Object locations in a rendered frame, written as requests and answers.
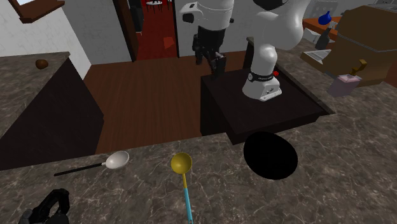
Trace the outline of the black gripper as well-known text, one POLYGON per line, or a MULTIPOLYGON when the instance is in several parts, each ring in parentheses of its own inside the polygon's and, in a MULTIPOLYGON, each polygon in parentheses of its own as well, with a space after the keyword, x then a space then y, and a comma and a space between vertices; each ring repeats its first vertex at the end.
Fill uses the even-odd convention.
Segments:
POLYGON ((196 65, 201 65, 203 55, 209 53, 211 68, 211 78, 215 80, 225 72, 226 55, 219 52, 223 44, 226 29, 212 31, 202 26, 198 26, 198 32, 193 36, 192 49, 195 52, 196 65))

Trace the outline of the dark robot stand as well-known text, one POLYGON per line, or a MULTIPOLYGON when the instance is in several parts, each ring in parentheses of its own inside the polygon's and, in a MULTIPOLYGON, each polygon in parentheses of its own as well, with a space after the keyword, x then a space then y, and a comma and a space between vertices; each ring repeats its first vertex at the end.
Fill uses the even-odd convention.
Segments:
POLYGON ((253 38, 248 38, 244 66, 218 78, 200 78, 200 133, 203 136, 226 133, 232 144, 243 143, 258 131, 282 132, 315 122, 334 111, 316 97, 297 73, 277 63, 275 71, 282 94, 266 102, 246 97, 242 92, 253 57, 253 38))

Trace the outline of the brown door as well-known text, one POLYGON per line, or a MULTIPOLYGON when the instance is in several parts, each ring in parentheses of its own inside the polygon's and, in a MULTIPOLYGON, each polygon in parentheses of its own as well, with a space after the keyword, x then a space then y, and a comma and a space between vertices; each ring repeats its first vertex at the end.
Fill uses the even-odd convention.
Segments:
POLYGON ((113 0, 132 62, 137 60, 139 42, 127 0, 113 0))

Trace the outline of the grey tray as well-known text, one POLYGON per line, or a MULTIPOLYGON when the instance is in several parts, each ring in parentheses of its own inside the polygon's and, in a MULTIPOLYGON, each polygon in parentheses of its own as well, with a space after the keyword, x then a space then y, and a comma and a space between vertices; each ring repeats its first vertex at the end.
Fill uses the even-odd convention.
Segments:
POLYGON ((323 59, 325 59, 330 52, 331 49, 307 51, 303 52, 300 58, 311 65, 322 65, 323 59))

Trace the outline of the orange table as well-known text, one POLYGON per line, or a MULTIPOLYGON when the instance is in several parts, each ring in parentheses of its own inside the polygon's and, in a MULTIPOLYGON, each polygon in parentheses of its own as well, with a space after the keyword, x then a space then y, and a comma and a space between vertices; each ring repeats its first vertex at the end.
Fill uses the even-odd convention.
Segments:
MULTIPOLYGON (((341 17, 332 17, 332 21, 335 21, 336 23, 339 22, 339 20, 341 19, 341 17)), ((305 18, 303 19, 303 28, 304 29, 308 29, 310 31, 305 31, 305 34, 303 35, 303 37, 313 43, 315 43, 318 40, 318 37, 316 36, 317 34, 321 35, 326 28, 328 28, 330 25, 326 24, 326 25, 321 25, 318 22, 318 18, 305 18)), ((337 30, 332 29, 329 33, 329 38, 332 41, 335 41, 337 38, 337 30)))

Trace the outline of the black round bowl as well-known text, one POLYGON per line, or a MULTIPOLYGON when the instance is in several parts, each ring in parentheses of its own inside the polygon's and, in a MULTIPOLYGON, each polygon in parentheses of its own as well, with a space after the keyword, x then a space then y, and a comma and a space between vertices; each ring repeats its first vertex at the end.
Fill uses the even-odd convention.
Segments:
POLYGON ((269 132, 255 132, 246 139, 244 159, 254 173, 270 180, 285 179, 298 166, 295 148, 284 138, 269 132))

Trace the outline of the black bottle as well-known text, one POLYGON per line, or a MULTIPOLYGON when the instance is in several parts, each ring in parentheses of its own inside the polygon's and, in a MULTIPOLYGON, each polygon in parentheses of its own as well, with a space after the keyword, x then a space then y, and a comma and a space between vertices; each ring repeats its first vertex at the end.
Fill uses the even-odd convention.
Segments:
POLYGON ((315 45, 316 50, 325 50, 327 44, 330 42, 329 33, 331 31, 331 27, 328 27, 318 38, 317 43, 315 45))

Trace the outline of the blue vase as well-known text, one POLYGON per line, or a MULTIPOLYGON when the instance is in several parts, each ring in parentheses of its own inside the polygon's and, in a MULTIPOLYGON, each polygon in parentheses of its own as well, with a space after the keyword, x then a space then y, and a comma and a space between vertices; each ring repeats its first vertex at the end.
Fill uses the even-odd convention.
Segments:
POLYGON ((321 15, 318 18, 318 24, 320 25, 326 25, 329 24, 332 20, 332 17, 330 15, 330 11, 327 11, 324 15, 321 15))

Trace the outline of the pink cup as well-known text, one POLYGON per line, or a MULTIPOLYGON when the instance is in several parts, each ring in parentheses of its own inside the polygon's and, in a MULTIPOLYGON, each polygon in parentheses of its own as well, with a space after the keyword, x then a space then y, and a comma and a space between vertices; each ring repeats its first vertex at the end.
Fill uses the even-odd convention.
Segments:
POLYGON ((361 78, 351 74, 340 75, 334 79, 333 83, 327 90, 327 93, 332 97, 343 97, 350 95, 351 92, 358 86, 361 78))

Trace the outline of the brown coffee machine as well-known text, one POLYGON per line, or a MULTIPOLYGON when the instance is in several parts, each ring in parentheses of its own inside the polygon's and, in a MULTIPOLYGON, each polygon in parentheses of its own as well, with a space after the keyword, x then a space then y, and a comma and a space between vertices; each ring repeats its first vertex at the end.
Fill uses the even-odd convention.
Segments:
POLYGON ((331 52, 322 60, 326 74, 339 76, 367 66, 357 75, 359 86, 378 85, 397 61, 397 11, 364 5, 344 13, 331 52))

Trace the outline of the dark kitchen cabinet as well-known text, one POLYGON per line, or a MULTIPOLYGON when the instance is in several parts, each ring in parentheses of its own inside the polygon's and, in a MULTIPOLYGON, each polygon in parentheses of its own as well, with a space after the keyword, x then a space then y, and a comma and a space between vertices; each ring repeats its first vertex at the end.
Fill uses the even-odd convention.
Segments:
POLYGON ((67 59, 0 138, 0 171, 93 155, 104 114, 67 59))

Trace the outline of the brown framed window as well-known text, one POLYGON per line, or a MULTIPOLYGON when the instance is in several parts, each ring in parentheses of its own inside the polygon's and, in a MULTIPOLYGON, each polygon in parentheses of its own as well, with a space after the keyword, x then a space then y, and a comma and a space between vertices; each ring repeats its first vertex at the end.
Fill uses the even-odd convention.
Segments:
POLYGON ((63 0, 8 0, 23 24, 31 24, 61 8, 63 0))

